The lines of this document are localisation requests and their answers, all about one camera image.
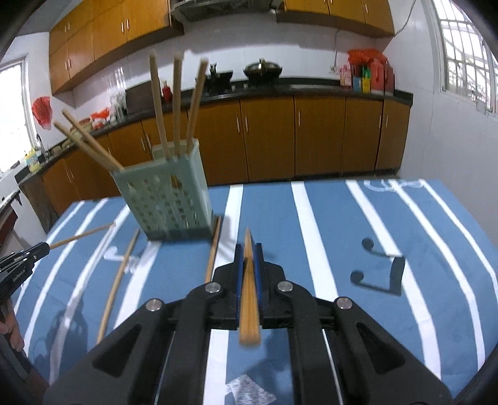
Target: wooden chopstick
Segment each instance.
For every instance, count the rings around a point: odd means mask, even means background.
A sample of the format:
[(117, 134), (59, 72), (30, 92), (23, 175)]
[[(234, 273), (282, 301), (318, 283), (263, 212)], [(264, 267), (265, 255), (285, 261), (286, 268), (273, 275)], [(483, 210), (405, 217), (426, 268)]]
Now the wooden chopstick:
[(168, 149), (168, 140), (166, 138), (166, 128), (164, 126), (164, 116), (162, 114), (161, 104), (161, 83), (159, 81), (159, 72), (157, 71), (157, 60), (155, 52), (149, 55), (150, 62), (150, 82), (152, 86), (152, 98), (154, 100), (154, 111), (156, 114), (157, 130), (161, 140), (161, 147), (164, 157), (168, 160), (171, 156)]
[(126, 264), (128, 263), (129, 256), (131, 255), (131, 251), (135, 246), (139, 234), (140, 234), (140, 228), (137, 229), (133, 234), (133, 237), (129, 242), (128, 248), (126, 249), (126, 253), (123, 256), (123, 261), (121, 262), (116, 277), (114, 278), (113, 286), (111, 287), (111, 292), (109, 293), (109, 297), (107, 298), (106, 308), (104, 310), (104, 314), (100, 321), (99, 333), (97, 335), (97, 344), (102, 341), (102, 339), (104, 338), (104, 334), (106, 333), (107, 324), (109, 322), (109, 316), (111, 314), (111, 309), (114, 304), (114, 299), (116, 298), (116, 293), (118, 292), (121, 279), (123, 278), (123, 274), (125, 273)]
[(114, 222), (111, 222), (111, 223), (108, 223), (106, 225), (99, 226), (98, 228), (95, 228), (95, 229), (83, 232), (83, 233), (81, 233), (79, 235), (74, 235), (74, 236), (69, 237), (67, 239), (61, 240), (60, 242), (56, 242), (56, 243), (50, 245), (50, 250), (55, 249), (56, 247), (65, 245), (65, 244), (67, 244), (67, 243), (69, 243), (69, 242), (71, 242), (73, 240), (78, 240), (78, 239), (81, 239), (82, 237), (91, 235), (92, 233), (98, 232), (99, 230), (110, 228), (111, 225), (113, 225), (113, 224), (114, 224)]
[(257, 304), (252, 238), (249, 228), (244, 239), (244, 279), (242, 281), (241, 311), (239, 317), (239, 343), (244, 346), (257, 346), (261, 343), (259, 331), (259, 309)]
[(209, 283), (213, 276), (213, 267), (215, 265), (216, 250), (218, 248), (218, 241), (220, 240), (221, 217), (216, 217), (215, 233), (213, 241), (211, 242), (211, 251), (209, 252), (208, 266), (206, 267), (206, 277), (204, 283)]
[(182, 62), (183, 57), (175, 54), (173, 62), (173, 142), (175, 155), (180, 156), (180, 109), (182, 102)]
[(208, 67), (208, 60), (203, 58), (199, 63), (199, 71), (197, 72), (197, 83), (195, 85), (192, 100), (190, 101), (190, 110), (188, 112), (188, 127), (187, 127), (187, 154), (192, 151), (194, 147), (194, 133), (195, 124), (197, 121), (197, 114), (199, 113), (199, 105), (201, 103), (201, 96), (204, 90), (204, 81), (206, 80), (206, 68)]
[(104, 157), (105, 160), (109, 161), (110, 166), (115, 167), (116, 169), (123, 170), (124, 167), (121, 163), (119, 163), (114, 156), (112, 156), (108, 151), (104, 149), (104, 147), (99, 144), (95, 138), (90, 135), (85, 129), (81, 126), (76, 118), (74, 118), (69, 112), (64, 108), (62, 109), (62, 115), (67, 118), (67, 120), (73, 124), (73, 126), (81, 133), (83, 139), (85, 139), (93, 148)]
[(104, 159), (102, 155), (97, 153), (95, 149), (93, 149), (90, 145), (83, 142), (76, 135), (71, 134), (71, 132), (66, 127), (64, 127), (60, 122), (57, 121), (54, 122), (54, 126), (60, 132), (62, 132), (67, 138), (73, 141), (78, 146), (78, 148), (80, 148), (83, 152), (85, 152), (88, 156), (90, 156), (95, 162), (101, 165), (104, 169), (109, 170), (110, 172), (116, 170), (116, 167), (112, 166), (111, 162)]

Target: countertop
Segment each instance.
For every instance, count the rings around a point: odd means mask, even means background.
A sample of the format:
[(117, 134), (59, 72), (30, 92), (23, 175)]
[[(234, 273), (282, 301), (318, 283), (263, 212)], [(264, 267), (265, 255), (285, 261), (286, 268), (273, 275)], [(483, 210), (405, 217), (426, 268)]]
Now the countertop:
[[(280, 78), (271, 85), (262, 85), (257, 87), (249, 86), (247, 80), (231, 82), (235, 86), (234, 90), (227, 90), (223, 93), (210, 94), (204, 93), (201, 97), (201, 105), (206, 105), (215, 102), (223, 102), (230, 100), (240, 100), (247, 98), (261, 97), (279, 97), (279, 96), (342, 96), (354, 97), (367, 100), (393, 100), (408, 106), (413, 104), (413, 94), (402, 90), (395, 90), (393, 96), (379, 94), (364, 94), (353, 90), (344, 89), (340, 86), (339, 80), (320, 79), (320, 78)], [(192, 89), (182, 91), (181, 105), (182, 109), (188, 109)], [(171, 112), (171, 103), (163, 103), (163, 113)], [(98, 137), (107, 134), (111, 131), (133, 124), (135, 122), (154, 117), (154, 109), (144, 109), (139, 112), (129, 114), (119, 122), (109, 123), (103, 128), (92, 131), (91, 135)], [(76, 146), (71, 145), (64, 149), (59, 155), (51, 157), (48, 161), (40, 165), (40, 169), (36, 173), (30, 173), (18, 182), (19, 186), (29, 181), (33, 176), (43, 173), (52, 164), (74, 150)]]

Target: metal screw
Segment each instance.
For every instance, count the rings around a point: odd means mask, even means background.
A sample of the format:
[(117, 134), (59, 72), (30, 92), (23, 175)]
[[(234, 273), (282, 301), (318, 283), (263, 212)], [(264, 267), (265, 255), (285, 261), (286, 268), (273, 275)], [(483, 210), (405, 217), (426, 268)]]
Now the metal screw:
[(285, 281), (280, 281), (277, 284), (277, 288), (279, 289), (279, 291), (289, 292), (289, 291), (292, 291), (294, 286), (292, 285), (292, 283), (290, 281), (285, 280)]
[(154, 312), (154, 311), (159, 310), (162, 307), (162, 302), (161, 302), (161, 300), (158, 300), (157, 298), (152, 298), (151, 300), (147, 301), (147, 303), (145, 304), (145, 307), (150, 312)]
[(341, 309), (350, 309), (353, 302), (348, 297), (341, 297), (337, 300), (337, 306)]
[(207, 283), (205, 288), (207, 292), (214, 294), (215, 292), (220, 292), (221, 285), (213, 281), (211, 283)]

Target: black musical note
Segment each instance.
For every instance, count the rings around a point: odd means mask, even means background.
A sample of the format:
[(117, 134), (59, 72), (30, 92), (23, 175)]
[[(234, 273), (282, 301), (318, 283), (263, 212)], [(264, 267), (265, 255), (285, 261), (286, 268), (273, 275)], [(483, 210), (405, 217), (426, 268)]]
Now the black musical note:
[(405, 258), (404, 256), (389, 255), (382, 252), (374, 251), (374, 241), (366, 237), (362, 240), (363, 249), (368, 253), (379, 257), (386, 257), (388, 259), (393, 258), (391, 264), (391, 272), (389, 274), (389, 288), (382, 288), (373, 284), (363, 283), (363, 278), (365, 274), (360, 270), (355, 270), (350, 275), (350, 280), (354, 285), (359, 287), (367, 288), (369, 290), (374, 290), (378, 292), (383, 292), (386, 294), (392, 294), (401, 296), (401, 280), (403, 278)]

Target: window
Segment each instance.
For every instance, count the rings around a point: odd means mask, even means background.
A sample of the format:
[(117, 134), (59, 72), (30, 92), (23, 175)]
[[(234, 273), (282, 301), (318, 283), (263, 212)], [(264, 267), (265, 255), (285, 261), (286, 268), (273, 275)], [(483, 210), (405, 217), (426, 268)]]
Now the window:
[(0, 170), (6, 172), (34, 145), (24, 59), (0, 67)]
[(445, 88), (496, 111), (498, 64), (465, 13), (451, 0), (433, 0), (441, 24)]

